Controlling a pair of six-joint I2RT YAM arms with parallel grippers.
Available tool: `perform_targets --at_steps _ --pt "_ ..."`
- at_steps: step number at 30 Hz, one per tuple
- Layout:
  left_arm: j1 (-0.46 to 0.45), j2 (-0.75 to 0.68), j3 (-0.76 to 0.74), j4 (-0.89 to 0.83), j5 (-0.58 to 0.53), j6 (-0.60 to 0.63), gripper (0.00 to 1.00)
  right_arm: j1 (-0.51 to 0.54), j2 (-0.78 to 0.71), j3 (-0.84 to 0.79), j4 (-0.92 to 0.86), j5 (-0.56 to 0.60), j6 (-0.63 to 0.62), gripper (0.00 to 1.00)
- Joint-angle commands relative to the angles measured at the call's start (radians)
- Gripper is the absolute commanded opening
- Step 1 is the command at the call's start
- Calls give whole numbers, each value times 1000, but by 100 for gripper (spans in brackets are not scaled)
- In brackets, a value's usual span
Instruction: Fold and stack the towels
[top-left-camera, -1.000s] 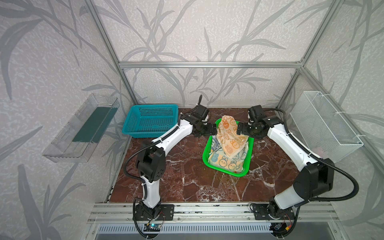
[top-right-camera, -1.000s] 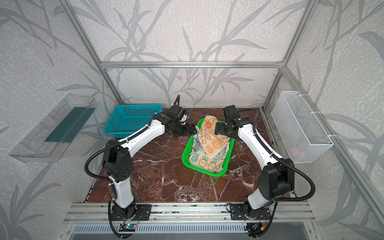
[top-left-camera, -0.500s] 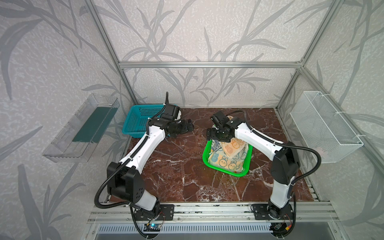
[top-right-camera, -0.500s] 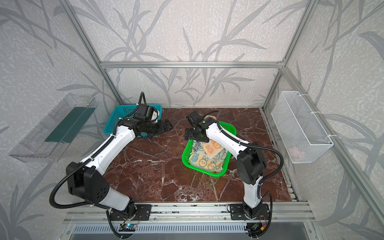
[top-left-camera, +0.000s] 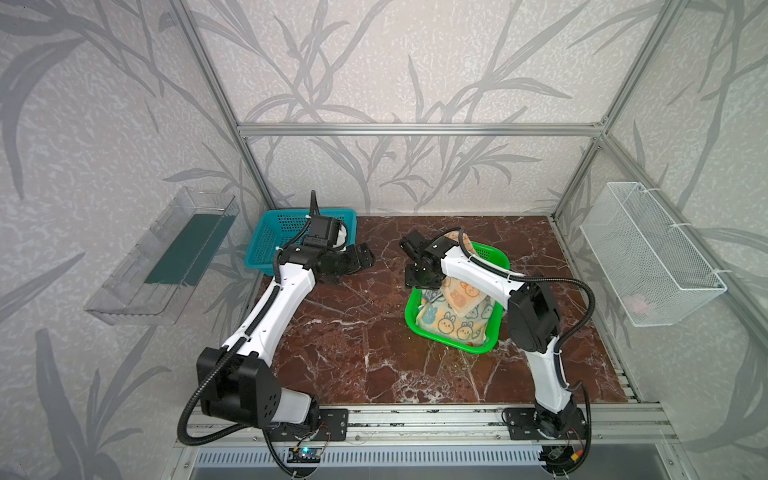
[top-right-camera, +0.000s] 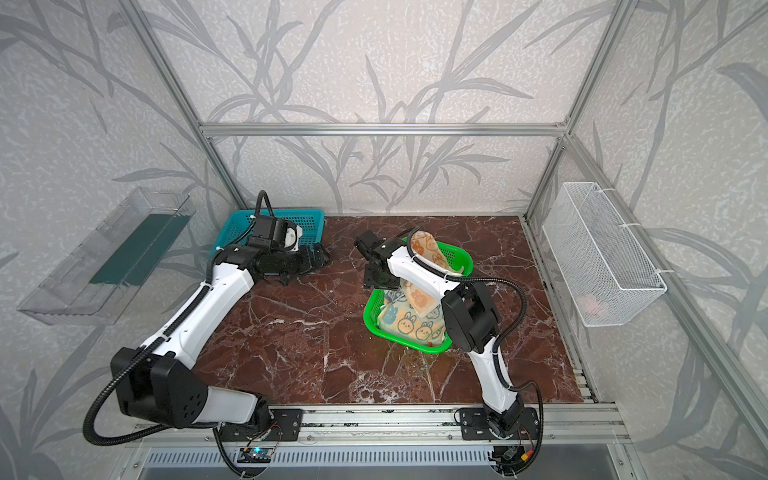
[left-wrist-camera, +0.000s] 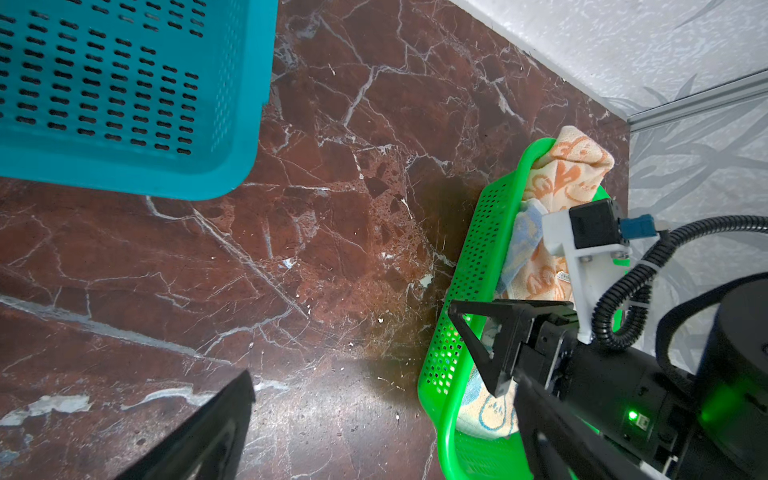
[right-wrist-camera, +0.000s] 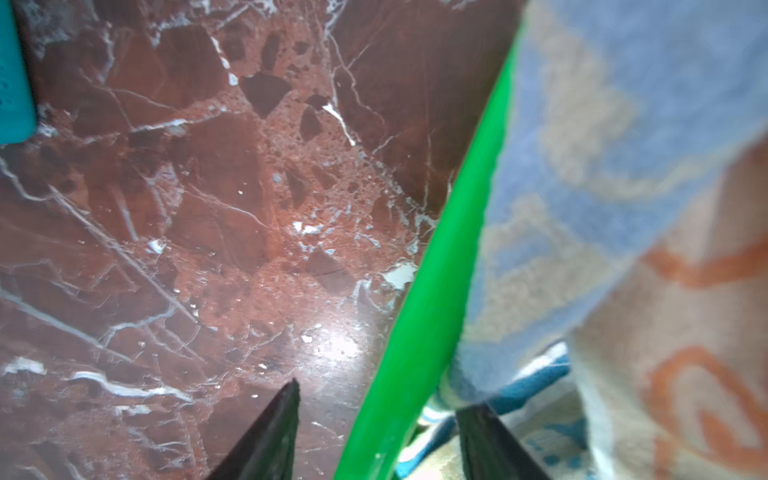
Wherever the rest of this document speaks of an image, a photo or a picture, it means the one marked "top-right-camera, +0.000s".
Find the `orange bunny towel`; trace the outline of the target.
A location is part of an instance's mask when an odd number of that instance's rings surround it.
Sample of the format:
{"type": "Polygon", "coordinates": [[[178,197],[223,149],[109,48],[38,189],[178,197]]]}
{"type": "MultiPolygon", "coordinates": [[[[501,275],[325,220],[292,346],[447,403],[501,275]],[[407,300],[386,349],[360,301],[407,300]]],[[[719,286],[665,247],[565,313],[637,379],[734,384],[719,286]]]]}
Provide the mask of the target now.
{"type": "Polygon", "coordinates": [[[401,279],[400,286],[415,313],[425,318],[440,305],[445,294],[457,286],[456,282],[446,279],[455,270],[431,233],[413,229],[406,243],[409,247],[406,252],[413,264],[409,270],[411,276],[401,279]]]}

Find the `green plastic basket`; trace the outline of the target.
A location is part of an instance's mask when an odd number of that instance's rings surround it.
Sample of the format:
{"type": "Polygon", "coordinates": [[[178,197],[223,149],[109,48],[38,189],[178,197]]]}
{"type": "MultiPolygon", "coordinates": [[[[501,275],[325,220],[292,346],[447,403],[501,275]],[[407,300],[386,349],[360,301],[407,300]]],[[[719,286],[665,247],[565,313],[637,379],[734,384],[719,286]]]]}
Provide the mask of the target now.
{"type": "MultiPolygon", "coordinates": [[[[466,251],[439,242],[428,232],[418,232],[411,246],[416,254],[454,274],[467,276],[473,270],[466,251]]],[[[393,290],[373,290],[363,319],[371,333],[424,353],[439,354],[452,345],[440,301],[404,279],[393,290]]]]}

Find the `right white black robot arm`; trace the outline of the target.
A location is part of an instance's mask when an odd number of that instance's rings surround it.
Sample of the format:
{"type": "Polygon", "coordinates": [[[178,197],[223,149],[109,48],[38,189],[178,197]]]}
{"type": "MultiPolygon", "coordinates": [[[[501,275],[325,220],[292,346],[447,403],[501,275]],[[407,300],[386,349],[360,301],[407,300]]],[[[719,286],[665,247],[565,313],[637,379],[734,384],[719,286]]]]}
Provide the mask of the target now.
{"type": "Polygon", "coordinates": [[[514,385],[500,350],[502,341],[525,317],[526,294],[512,281],[453,273],[418,254],[412,246],[418,232],[414,228],[384,239],[368,230],[358,236],[354,245],[367,261],[363,285],[384,289],[407,280],[440,302],[448,337],[469,355],[480,381],[489,429],[497,438],[506,439],[523,414],[524,402],[519,393],[535,384],[529,381],[514,385]],[[520,299],[519,313],[505,330],[500,329],[501,314],[487,287],[489,283],[510,287],[520,299]]]}

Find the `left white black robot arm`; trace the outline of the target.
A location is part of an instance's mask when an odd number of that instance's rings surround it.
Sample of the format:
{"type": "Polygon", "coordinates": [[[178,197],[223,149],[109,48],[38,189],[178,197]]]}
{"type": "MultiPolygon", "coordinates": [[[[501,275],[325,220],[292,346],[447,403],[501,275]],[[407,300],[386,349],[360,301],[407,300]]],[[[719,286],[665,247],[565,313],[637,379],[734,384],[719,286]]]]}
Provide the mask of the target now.
{"type": "Polygon", "coordinates": [[[194,295],[156,333],[136,348],[112,358],[112,378],[89,407],[82,426],[96,446],[132,442],[168,429],[242,425],[261,435],[274,423],[265,397],[214,387],[193,371],[203,347],[236,303],[260,280],[282,283],[318,270],[331,261],[319,242],[304,245],[293,221],[256,214],[249,227],[210,257],[194,295]],[[110,395],[120,411],[150,422],[150,427],[120,436],[96,430],[97,416],[110,395]]]}

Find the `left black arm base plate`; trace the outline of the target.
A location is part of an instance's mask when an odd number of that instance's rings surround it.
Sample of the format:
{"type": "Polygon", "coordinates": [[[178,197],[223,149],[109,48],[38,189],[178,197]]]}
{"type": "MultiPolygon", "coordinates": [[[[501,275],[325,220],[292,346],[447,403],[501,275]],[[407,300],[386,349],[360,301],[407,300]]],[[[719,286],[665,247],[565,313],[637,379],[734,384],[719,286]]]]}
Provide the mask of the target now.
{"type": "Polygon", "coordinates": [[[225,423],[220,428],[220,437],[224,442],[294,442],[302,417],[302,409],[261,408],[244,424],[225,423]]]}

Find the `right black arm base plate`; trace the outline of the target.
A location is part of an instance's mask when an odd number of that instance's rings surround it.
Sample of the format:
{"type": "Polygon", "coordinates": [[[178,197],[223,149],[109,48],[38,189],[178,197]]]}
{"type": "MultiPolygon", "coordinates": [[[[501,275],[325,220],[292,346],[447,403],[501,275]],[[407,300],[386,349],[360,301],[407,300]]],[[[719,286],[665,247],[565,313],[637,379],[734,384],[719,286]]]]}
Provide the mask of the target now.
{"type": "Polygon", "coordinates": [[[487,406],[460,408],[456,411],[463,440],[538,442],[541,439],[542,422],[533,407],[513,405],[503,414],[487,406]]]}

